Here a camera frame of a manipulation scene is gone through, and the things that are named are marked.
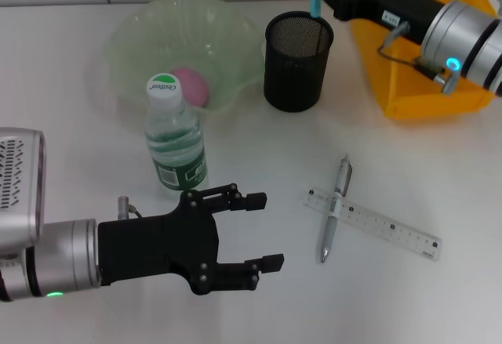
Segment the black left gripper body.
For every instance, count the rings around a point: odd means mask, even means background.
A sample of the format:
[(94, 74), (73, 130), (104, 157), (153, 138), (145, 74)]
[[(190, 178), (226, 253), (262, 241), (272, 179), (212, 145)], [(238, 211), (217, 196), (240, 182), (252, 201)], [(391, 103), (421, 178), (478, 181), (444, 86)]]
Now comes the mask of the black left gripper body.
[(170, 213), (103, 222), (97, 228), (101, 284), (174, 273), (196, 295), (213, 289), (219, 238), (199, 191), (181, 194)]

